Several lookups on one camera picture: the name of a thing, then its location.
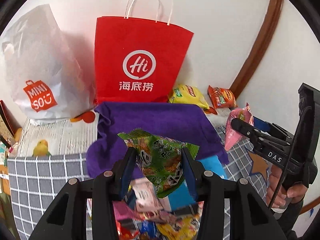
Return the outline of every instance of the white circle logo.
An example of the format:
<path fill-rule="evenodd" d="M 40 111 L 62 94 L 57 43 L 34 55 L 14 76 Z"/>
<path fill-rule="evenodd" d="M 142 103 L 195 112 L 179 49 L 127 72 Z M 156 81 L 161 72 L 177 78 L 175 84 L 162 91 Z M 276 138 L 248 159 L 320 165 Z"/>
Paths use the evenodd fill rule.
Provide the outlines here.
<path fill-rule="evenodd" d="M 156 59 L 146 50 L 135 50 L 124 58 L 122 66 L 124 73 L 128 77 L 135 80 L 142 80 L 153 74 L 156 69 Z"/>

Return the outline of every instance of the sleeve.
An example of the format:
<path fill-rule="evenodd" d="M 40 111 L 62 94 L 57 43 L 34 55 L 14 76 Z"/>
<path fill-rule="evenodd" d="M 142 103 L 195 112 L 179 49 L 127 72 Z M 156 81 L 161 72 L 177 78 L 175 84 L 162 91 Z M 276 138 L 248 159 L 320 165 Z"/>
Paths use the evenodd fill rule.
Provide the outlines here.
<path fill-rule="evenodd" d="M 292 228 L 300 214 L 302 206 L 303 199 L 295 204 L 290 203 L 282 216 L 277 220 L 288 240 L 298 239 L 296 232 Z"/>

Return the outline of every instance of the human hand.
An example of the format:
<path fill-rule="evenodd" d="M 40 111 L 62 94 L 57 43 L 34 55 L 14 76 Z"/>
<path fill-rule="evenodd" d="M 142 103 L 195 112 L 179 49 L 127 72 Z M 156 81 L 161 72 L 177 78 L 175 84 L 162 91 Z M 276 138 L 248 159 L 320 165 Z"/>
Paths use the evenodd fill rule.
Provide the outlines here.
<path fill-rule="evenodd" d="M 276 190 L 281 174 L 282 174 L 282 170 L 279 167 L 272 165 L 271 174 L 269 176 L 270 184 L 267 189 L 267 195 L 266 195 L 266 201 L 268 205 L 271 201 L 274 191 Z M 281 186 L 272 207 L 279 208 L 284 206 L 286 197 L 292 198 L 291 203 L 298 203 L 300 200 L 302 200 L 307 190 L 308 188 L 304 186 L 302 183 L 294 184 L 292 187 L 288 189 L 288 191 L 286 191 L 284 187 Z"/>

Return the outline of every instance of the barcode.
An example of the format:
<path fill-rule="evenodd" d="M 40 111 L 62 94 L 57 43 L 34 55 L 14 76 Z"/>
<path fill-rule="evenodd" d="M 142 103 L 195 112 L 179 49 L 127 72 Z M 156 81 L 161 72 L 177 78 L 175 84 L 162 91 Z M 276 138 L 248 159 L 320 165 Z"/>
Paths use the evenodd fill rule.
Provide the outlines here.
<path fill-rule="evenodd" d="M 148 198 L 148 192 L 146 190 L 139 191 L 140 199 L 146 200 Z"/>

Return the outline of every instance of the silver bolt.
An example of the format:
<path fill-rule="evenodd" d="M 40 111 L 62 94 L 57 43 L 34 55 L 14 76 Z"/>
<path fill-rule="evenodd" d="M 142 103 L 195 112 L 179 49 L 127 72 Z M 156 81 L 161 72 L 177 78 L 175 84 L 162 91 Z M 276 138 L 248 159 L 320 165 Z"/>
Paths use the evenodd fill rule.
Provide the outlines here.
<path fill-rule="evenodd" d="M 103 175 L 104 175 L 105 177 L 111 177 L 112 174 L 113 174 L 112 171 L 105 171 L 105 172 L 103 173 Z"/>
<path fill-rule="evenodd" d="M 207 177 L 212 177 L 213 176 L 213 172 L 212 171 L 205 171 L 204 175 Z"/>
<path fill-rule="evenodd" d="M 245 178 L 239 179 L 239 182 L 240 182 L 242 185 L 247 185 L 247 184 L 248 184 L 248 180 L 245 179 Z"/>
<path fill-rule="evenodd" d="M 74 184 L 77 183 L 77 179 L 76 178 L 71 178 L 71 179 L 69 179 L 68 182 L 69 182 L 70 185 L 74 185 Z"/>

